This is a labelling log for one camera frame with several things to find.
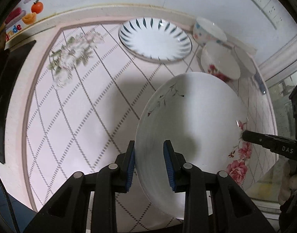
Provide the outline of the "white plate pink floral rim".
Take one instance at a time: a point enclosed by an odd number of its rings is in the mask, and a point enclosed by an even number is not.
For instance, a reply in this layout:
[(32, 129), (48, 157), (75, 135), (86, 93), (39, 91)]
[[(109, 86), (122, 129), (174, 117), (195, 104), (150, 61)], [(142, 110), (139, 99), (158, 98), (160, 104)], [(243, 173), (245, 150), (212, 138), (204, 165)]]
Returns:
[(190, 72), (164, 83), (145, 106), (135, 137), (136, 173), (150, 202), (174, 218), (184, 216), (185, 195), (168, 181), (166, 140), (188, 163), (208, 173), (226, 171), (241, 184), (252, 155), (242, 139), (246, 123), (241, 99), (215, 76)]

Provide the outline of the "white bowl red flowers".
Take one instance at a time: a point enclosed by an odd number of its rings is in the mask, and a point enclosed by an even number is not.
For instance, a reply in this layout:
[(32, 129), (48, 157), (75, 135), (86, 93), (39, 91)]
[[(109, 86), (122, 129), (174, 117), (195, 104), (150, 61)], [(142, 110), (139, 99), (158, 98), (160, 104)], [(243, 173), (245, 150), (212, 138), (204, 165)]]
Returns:
[(214, 41), (207, 42), (203, 47), (200, 63), (206, 73), (224, 82), (238, 80), (241, 76), (239, 65), (232, 54)]

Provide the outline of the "plain white bowl blue rim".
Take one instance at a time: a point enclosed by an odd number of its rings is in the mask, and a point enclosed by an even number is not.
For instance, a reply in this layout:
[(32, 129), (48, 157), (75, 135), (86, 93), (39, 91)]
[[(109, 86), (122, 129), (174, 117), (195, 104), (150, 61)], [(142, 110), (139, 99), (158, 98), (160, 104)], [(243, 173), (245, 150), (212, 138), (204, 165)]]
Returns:
[(234, 46), (231, 50), (231, 54), (239, 65), (242, 78), (253, 77), (256, 74), (253, 60), (242, 48)]

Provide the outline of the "blue striped white plate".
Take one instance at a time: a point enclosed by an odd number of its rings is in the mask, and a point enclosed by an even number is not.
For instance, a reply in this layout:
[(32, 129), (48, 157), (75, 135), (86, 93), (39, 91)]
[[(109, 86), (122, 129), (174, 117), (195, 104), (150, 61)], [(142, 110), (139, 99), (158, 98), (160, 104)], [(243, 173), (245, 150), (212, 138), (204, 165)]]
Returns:
[(162, 18), (130, 19), (121, 25), (118, 37), (130, 53), (156, 63), (180, 61), (192, 51), (188, 34)]

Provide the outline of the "white bowl colourful dots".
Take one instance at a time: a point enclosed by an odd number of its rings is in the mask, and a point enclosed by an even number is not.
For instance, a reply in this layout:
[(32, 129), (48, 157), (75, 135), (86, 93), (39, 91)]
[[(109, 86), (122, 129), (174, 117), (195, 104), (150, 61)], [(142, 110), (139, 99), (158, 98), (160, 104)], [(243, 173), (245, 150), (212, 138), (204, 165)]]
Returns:
[(193, 38), (201, 46), (204, 46), (209, 41), (217, 43), (227, 42), (227, 36), (224, 31), (215, 23), (202, 17), (197, 17), (195, 20)]

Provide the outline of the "blue smartphone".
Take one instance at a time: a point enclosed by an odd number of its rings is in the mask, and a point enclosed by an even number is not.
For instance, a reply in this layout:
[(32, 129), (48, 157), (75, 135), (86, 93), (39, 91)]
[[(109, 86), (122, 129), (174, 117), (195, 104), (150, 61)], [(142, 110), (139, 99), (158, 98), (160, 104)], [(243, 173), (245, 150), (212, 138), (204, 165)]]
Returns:
[(257, 87), (258, 87), (259, 91), (261, 92), (261, 94), (262, 95), (267, 94), (266, 86), (258, 72), (255, 73), (254, 80), (255, 80)]

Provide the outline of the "colourful wall sticker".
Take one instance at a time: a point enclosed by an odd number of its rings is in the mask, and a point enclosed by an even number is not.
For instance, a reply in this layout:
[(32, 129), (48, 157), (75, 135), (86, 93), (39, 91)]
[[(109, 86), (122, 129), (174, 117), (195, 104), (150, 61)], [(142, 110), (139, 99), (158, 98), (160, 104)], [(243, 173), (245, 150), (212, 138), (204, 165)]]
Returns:
[(44, 5), (40, 0), (21, 0), (5, 20), (5, 40), (8, 42), (16, 34), (34, 24)]

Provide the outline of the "white wall power sockets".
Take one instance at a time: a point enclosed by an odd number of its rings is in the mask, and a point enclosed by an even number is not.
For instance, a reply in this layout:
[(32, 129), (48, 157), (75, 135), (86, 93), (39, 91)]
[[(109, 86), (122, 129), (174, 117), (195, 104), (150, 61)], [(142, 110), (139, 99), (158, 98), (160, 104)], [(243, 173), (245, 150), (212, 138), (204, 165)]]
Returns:
[(251, 0), (269, 20), (275, 29), (279, 28), (279, 25), (283, 21), (283, 17), (275, 0)]

